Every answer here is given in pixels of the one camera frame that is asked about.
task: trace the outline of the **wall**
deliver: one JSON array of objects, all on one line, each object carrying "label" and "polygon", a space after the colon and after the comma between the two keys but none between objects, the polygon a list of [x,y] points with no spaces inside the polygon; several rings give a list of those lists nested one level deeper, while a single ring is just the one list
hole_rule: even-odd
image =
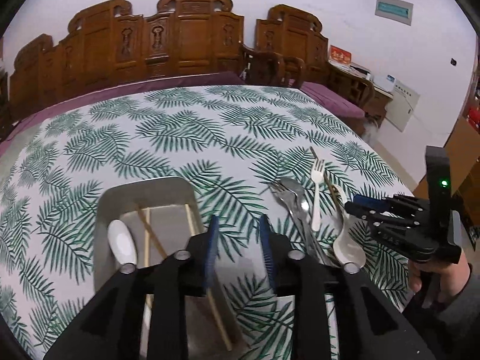
[{"label": "wall", "polygon": [[[4,36],[9,73],[17,52],[41,33],[54,42],[67,34],[79,10],[105,0],[27,0]],[[129,0],[134,14],[152,15],[157,0]],[[245,43],[252,46],[256,18],[268,8],[288,4],[315,14],[330,44],[352,52],[353,61],[374,74],[388,72],[420,93],[405,131],[385,121],[379,142],[415,180],[425,173],[426,145],[443,146],[467,93],[475,57],[476,34],[454,0],[405,0],[414,4],[412,26],[374,15],[376,0],[233,0],[245,16]],[[450,64],[450,59],[457,66]]]}]

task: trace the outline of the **bolt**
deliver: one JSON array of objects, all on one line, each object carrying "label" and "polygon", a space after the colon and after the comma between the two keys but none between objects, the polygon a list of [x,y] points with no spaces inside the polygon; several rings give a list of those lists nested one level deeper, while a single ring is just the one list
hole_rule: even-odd
[{"label": "bolt", "polygon": [[127,262],[126,264],[123,264],[120,267],[120,272],[128,275],[128,274],[131,274],[132,272],[135,272],[136,269],[137,267],[135,264],[132,264],[131,262]]},{"label": "bolt", "polygon": [[188,250],[179,250],[175,253],[175,258],[177,260],[188,260],[191,254]]},{"label": "bolt", "polygon": [[301,260],[303,257],[305,257],[305,253],[300,250],[289,251],[289,258],[292,260]]},{"label": "bolt", "polygon": [[348,262],[343,266],[343,269],[348,274],[357,274],[360,272],[360,267],[354,262]]}]

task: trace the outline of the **human hand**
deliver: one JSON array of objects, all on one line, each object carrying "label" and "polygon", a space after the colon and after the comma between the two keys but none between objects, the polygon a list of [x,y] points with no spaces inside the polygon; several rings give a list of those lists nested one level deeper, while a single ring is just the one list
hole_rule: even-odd
[{"label": "human hand", "polygon": [[439,302],[448,302],[457,295],[470,278],[470,267],[462,250],[458,264],[431,260],[426,263],[418,263],[409,260],[409,287],[413,292],[419,292],[422,288],[420,272],[432,272],[440,274]]}]

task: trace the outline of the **purple seat cover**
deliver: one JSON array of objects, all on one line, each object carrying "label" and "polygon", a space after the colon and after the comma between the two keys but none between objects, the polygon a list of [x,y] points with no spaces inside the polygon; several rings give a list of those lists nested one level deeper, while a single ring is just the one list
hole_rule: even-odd
[{"label": "purple seat cover", "polygon": [[361,108],[321,84],[304,82],[300,90],[335,116],[356,118],[365,116],[365,111]]}]

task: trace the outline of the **leaf print tablecloth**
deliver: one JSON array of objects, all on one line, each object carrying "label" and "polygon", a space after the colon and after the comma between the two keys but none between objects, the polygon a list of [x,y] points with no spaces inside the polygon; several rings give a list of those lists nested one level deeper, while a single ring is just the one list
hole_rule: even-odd
[{"label": "leaf print tablecloth", "polygon": [[[276,232],[303,248],[267,184],[296,178],[312,204],[311,145],[321,148],[328,176],[350,197],[410,193],[347,126],[294,89],[173,88],[46,120],[1,187],[0,312],[27,352],[41,359],[94,294],[92,232],[102,192],[181,176],[193,184],[203,220],[220,216],[217,273],[250,345],[244,358],[288,359],[293,303],[275,298],[268,286],[257,219],[267,213]],[[318,239],[332,254],[338,230],[325,185],[320,200]],[[405,259],[373,241],[362,221],[351,234],[366,252],[371,280],[402,309]],[[333,299],[327,303],[332,314]]]}]

